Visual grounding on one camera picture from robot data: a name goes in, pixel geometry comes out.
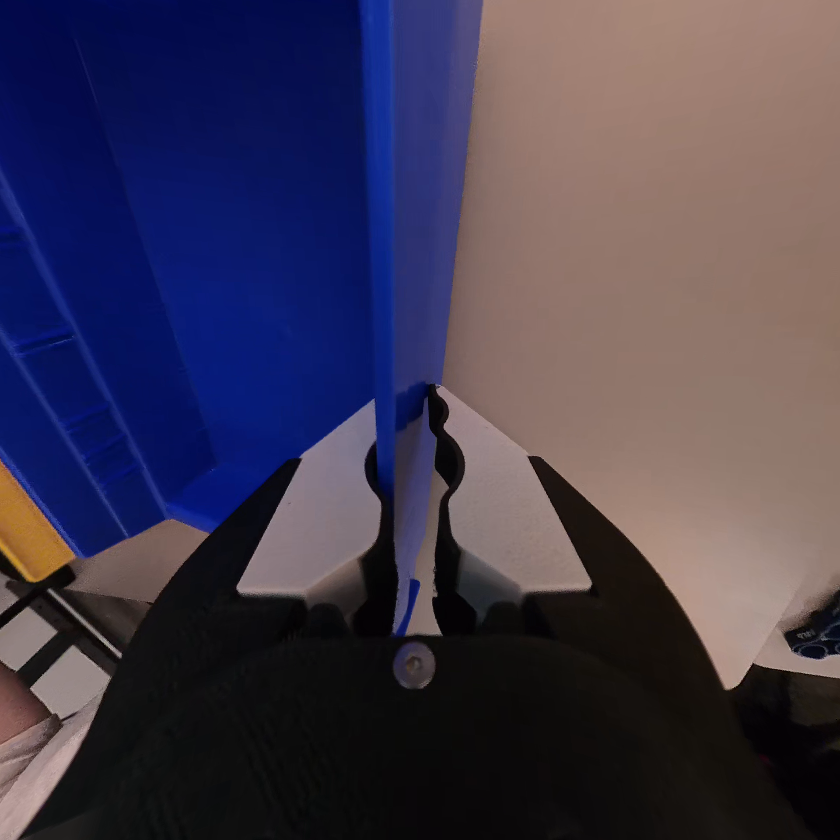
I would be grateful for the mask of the black chair frame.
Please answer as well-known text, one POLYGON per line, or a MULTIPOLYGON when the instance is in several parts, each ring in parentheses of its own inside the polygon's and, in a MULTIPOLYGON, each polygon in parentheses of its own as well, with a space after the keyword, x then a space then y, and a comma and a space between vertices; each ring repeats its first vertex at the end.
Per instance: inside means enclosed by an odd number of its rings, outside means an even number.
POLYGON ((74 605, 63 591, 76 576, 62 566, 42 581, 26 581, 7 562, 2 572, 8 573, 6 589, 14 596, 1 612, 1 628, 18 616, 32 611, 52 629, 52 636, 19 668, 17 674, 31 688, 72 648, 80 651, 108 676, 113 676, 123 657, 124 645, 106 634, 103 624, 89 611, 74 605))

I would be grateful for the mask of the person's leg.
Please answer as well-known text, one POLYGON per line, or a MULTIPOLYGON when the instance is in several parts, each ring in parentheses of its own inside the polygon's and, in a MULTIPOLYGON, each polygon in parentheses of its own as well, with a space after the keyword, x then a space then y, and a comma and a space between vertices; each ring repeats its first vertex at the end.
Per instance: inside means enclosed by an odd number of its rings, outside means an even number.
POLYGON ((5 663, 1 663, 1 744, 43 721, 51 712, 5 663))

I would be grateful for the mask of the person's white clothing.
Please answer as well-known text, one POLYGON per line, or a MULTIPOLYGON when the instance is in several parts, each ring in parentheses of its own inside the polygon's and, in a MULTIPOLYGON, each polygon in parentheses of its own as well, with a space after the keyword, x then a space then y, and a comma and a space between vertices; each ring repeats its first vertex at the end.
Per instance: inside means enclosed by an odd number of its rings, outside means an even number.
POLYGON ((48 801, 88 735, 96 709, 49 717, 2 745, 1 838, 17 839, 48 801))

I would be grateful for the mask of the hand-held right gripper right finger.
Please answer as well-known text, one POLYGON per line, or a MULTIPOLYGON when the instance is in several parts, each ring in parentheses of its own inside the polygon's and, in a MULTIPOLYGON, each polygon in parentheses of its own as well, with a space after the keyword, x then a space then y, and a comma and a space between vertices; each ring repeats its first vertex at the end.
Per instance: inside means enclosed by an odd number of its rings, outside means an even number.
POLYGON ((587 593, 592 579, 529 454, 443 386, 427 394, 437 516, 433 610, 442 635, 474 633, 492 607, 587 593))

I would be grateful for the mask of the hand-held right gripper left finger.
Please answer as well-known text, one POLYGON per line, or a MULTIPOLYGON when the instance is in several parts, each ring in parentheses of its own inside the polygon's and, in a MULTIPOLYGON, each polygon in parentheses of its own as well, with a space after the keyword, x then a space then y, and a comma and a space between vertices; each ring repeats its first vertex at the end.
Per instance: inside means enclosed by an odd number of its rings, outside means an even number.
POLYGON ((374 401, 300 457, 237 593, 331 605, 358 635, 392 635, 398 570, 392 507, 377 479, 374 401))

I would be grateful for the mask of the blue plastic bin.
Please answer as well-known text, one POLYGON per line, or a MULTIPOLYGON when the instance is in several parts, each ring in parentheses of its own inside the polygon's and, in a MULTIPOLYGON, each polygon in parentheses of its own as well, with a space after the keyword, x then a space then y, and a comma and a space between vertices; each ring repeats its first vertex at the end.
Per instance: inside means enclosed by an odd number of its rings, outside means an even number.
POLYGON ((404 634, 482 2, 2 2, 2 464, 75 559, 374 401, 404 634))

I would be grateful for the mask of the blue printed object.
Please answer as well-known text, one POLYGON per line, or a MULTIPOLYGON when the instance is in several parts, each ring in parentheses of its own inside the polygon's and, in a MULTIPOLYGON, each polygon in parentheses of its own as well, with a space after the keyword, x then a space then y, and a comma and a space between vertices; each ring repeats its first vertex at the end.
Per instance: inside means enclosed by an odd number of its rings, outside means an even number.
POLYGON ((839 591, 802 626, 785 631, 783 636, 794 655, 812 660, 839 655, 839 591))

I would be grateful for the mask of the yellow plastic bin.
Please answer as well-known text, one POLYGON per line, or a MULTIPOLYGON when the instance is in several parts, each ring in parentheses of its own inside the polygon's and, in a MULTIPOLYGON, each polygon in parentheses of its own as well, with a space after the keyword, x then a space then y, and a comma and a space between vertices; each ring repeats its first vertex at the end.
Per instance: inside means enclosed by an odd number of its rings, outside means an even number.
POLYGON ((5 464, 1 464, 1 551, 29 583, 44 581, 75 559, 69 544, 5 464))

